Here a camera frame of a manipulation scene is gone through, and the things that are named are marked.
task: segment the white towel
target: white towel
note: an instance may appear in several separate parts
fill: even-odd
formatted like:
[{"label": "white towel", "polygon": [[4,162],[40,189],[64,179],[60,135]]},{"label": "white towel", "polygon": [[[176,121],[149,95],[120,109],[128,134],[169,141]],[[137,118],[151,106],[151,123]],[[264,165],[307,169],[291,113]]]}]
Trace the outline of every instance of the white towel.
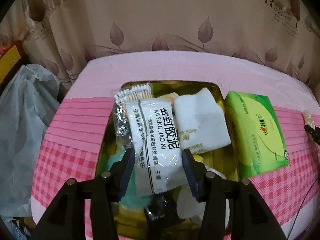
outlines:
[{"label": "white towel", "polygon": [[174,109],[181,150],[199,154],[231,143],[223,110],[207,88],[177,97]]}]

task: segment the teal cloth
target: teal cloth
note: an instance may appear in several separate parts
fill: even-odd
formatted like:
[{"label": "teal cloth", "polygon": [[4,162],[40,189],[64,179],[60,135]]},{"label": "teal cloth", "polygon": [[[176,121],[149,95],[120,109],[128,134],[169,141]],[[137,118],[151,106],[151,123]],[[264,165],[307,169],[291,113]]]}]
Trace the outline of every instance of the teal cloth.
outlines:
[{"label": "teal cloth", "polygon": [[[115,155],[110,156],[108,163],[107,163],[107,171],[110,170],[111,166],[115,162],[119,162],[122,160],[124,156],[124,150],[118,150]],[[125,193],[124,197],[121,199],[119,204],[129,208],[129,209],[140,209],[148,206],[151,202],[151,196],[145,197],[138,197],[137,196],[137,189],[136,189],[136,173],[135,169],[133,168],[127,192]]]}]

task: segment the green box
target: green box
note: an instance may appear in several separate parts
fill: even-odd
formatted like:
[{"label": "green box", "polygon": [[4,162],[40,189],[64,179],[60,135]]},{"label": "green box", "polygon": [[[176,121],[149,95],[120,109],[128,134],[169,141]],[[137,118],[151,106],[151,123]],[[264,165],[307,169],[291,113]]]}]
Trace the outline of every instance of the green box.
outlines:
[{"label": "green box", "polygon": [[225,105],[240,178],[289,164],[280,124],[268,97],[230,91]]}]

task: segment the cotton swab pack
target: cotton swab pack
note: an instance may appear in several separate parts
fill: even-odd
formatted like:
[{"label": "cotton swab pack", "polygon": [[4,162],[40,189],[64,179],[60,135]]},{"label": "cotton swab pack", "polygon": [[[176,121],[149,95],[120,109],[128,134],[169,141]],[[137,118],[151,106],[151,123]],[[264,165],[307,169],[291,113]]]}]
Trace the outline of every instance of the cotton swab pack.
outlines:
[{"label": "cotton swab pack", "polygon": [[153,98],[152,85],[148,82],[146,84],[124,88],[123,90],[120,90],[118,94],[114,95],[114,97],[118,106],[124,105],[124,102],[129,100]]}]

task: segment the white plastic packet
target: white plastic packet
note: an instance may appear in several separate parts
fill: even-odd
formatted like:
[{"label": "white plastic packet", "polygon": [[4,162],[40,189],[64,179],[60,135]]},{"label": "white plastic packet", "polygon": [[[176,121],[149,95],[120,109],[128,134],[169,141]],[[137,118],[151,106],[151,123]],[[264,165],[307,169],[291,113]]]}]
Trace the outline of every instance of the white plastic packet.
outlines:
[{"label": "white plastic packet", "polygon": [[187,182],[170,99],[126,101],[136,152],[138,196],[155,195]]}]

